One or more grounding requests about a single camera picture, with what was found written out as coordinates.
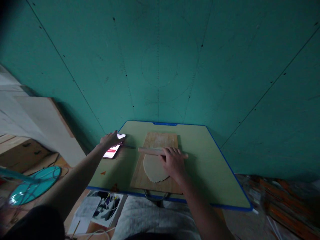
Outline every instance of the table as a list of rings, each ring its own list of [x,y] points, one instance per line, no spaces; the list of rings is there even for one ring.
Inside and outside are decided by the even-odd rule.
[[[140,154],[138,147],[143,146],[147,132],[178,135],[179,148],[189,154],[189,159],[185,160],[186,171],[212,206],[252,210],[250,201],[204,125],[126,121],[119,133],[127,134],[125,144],[136,149],[122,148],[116,159],[102,159],[88,189],[144,197],[144,191],[131,188],[130,182]],[[154,198],[163,196],[160,192],[151,191],[150,194]],[[183,195],[178,194],[170,195],[167,200],[186,202]]]

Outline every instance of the phone screen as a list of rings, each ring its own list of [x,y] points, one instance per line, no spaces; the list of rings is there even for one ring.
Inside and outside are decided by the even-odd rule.
[[[118,135],[118,138],[124,138],[126,136],[125,134],[117,134],[117,135]],[[103,155],[103,157],[104,158],[113,158],[114,155],[116,154],[117,150],[119,149],[119,147],[120,147],[120,144],[110,148],[108,151],[106,151],[106,153]]]

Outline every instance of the right hand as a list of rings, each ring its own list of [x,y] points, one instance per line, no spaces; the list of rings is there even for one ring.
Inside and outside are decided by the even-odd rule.
[[[178,183],[187,176],[184,168],[184,159],[180,149],[166,147],[162,148],[166,156],[159,155],[160,161],[166,172]]]

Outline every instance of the blue table edge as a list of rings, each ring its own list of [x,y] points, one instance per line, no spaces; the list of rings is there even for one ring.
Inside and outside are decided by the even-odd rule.
[[[128,121],[131,121],[131,122],[149,122],[149,121],[135,121],[135,120],[127,120],[123,125],[122,127],[128,122]],[[253,209],[253,206],[247,196],[247,194],[245,193],[245,191],[243,190],[239,180],[237,179],[236,175],[234,174],[234,172],[232,171],[228,161],[226,160],[226,158],[224,157],[223,153],[221,152],[221,149],[219,148],[218,144],[216,143],[216,141],[214,140],[211,132],[209,131],[208,127],[205,126],[205,125],[199,125],[199,124],[185,124],[185,123],[161,123],[161,122],[151,122],[153,123],[154,125],[165,125],[165,126],[177,126],[177,125],[193,125],[193,126],[204,126],[207,128],[208,132],[210,133],[213,141],[215,142],[215,144],[217,145],[221,155],[223,156],[224,160],[226,161],[230,171],[232,172],[234,178],[237,180],[237,183],[239,184],[239,187],[241,188],[243,194],[245,195],[245,197],[247,198],[248,200],[248,203],[250,204],[250,207],[249,208],[246,208],[246,207],[236,207],[236,206],[230,206],[230,205],[223,205],[223,204],[213,204],[213,203],[210,203],[210,205],[212,207],[217,207],[217,208],[222,208],[222,209],[227,209],[227,210],[237,210],[237,211],[242,211],[242,212],[251,212],[252,209]],[[107,192],[110,192],[110,189],[107,189],[107,188],[99,188],[99,187],[92,187],[92,186],[87,186],[87,189],[89,190],[101,190],[101,191],[107,191]],[[120,194],[128,194],[128,195],[133,195],[133,196],[138,196],[138,197],[144,197],[145,195],[143,193],[136,193],[136,192],[129,192],[129,191],[119,191],[117,193],[120,193]],[[153,198],[156,198],[156,199],[160,199],[162,198],[162,196],[156,196],[156,195],[150,195],[151,197]],[[186,200],[185,199],[180,199],[180,198],[167,198],[167,200],[169,201],[172,201],[172,202],[180,202],[180,203],[186,203]]]

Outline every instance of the rolled dough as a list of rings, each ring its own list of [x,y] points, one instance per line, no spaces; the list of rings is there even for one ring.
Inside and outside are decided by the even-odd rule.
[[[143,159],[143,168],[151,182],[161,182],[169,177],[157,155],[146,154]]]

